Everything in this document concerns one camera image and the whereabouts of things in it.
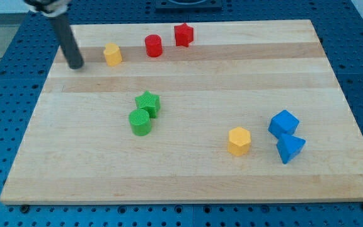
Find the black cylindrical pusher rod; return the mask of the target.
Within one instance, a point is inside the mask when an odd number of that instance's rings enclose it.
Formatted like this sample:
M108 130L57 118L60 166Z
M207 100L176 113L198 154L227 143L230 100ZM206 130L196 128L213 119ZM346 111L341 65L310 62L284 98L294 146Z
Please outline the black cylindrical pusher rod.
M49 21L69 68L80 69L83 67L84 60L74 38L67 15L63 13L56 17L51 17Z

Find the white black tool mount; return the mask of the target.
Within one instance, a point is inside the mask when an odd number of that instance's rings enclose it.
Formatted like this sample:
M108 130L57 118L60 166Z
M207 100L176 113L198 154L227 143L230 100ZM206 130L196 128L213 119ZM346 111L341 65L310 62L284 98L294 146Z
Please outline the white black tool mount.
M23 0L32 12L42 13L47 17L56 17L64 14L71 0Z

